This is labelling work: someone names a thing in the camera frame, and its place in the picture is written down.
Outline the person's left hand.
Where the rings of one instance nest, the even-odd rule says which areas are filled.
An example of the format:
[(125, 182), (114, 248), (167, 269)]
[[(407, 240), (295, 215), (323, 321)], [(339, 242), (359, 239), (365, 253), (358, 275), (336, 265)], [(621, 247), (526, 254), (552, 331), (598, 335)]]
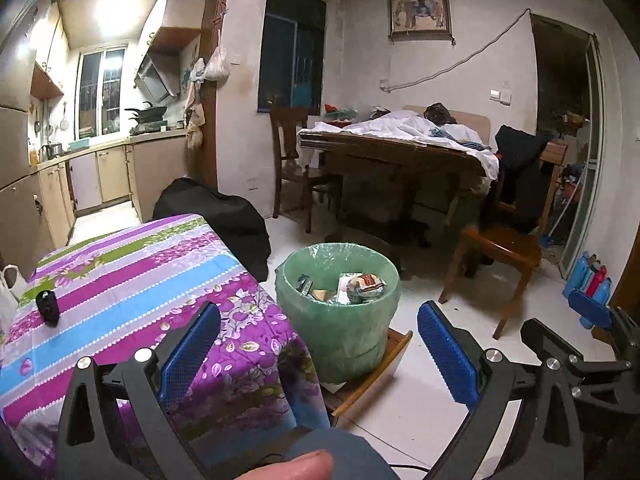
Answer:
[(331, 478), (334, 461), (330, 453), (319, 450), (259, 467), (241, 474), (238, 480), (326, 480)]

